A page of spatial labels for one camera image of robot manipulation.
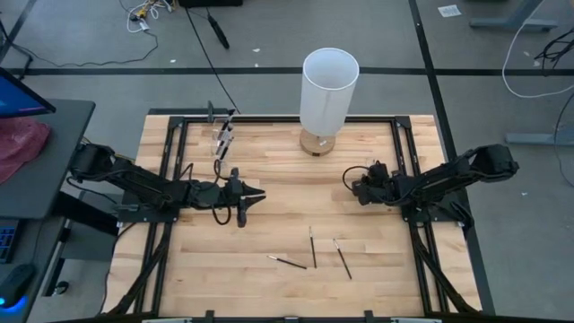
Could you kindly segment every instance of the red bag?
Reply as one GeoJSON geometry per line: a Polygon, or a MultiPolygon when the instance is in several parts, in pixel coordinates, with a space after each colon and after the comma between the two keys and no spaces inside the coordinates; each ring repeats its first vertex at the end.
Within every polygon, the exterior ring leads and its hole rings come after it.
{"type": "Polygon", "coordinates": [[[50,128],[34,118],[0,119],[0,184],[42,151],[50,128]]]}

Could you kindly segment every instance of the keyboard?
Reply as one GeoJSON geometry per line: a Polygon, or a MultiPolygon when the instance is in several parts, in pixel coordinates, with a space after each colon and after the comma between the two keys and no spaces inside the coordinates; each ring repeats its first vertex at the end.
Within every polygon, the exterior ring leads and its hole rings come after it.
{"type": "Polygon", "coordinates": [[[0,264],[9,264],[16,249],[22,220],[0,219],[0,264]]]}

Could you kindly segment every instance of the table leg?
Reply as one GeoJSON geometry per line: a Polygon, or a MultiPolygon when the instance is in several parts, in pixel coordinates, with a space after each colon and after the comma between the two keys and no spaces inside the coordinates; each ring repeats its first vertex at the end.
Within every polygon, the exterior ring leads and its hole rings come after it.
{"type": "Polygon", "coordinates": [[[60,192],[54,210],[58,215],[92,227],[97,231],[117,236],[117,218],[84,203],[83,201],[60,192]]]}

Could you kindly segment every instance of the paper scrap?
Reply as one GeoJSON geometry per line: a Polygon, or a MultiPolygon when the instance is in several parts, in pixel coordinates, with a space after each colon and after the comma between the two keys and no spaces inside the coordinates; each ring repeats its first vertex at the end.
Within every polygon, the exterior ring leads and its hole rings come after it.
{"type": "Polygon", "coordinates": [[[439,12],[444,18],[454,17],[462,14],[460,10],[458,10],[458,6],[456,4],[439,7],[439,12]]]}

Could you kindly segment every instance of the white cup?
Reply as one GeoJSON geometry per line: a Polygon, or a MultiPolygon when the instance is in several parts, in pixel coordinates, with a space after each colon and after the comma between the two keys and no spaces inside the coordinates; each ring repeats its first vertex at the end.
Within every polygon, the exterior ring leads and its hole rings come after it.
{"type": "Polygon", "coordinates": [[[355,58],[338,48],[321,48],[305,58],[300,122],[316,136],[333,136],[349,111],[359,77],[355,58]]]}

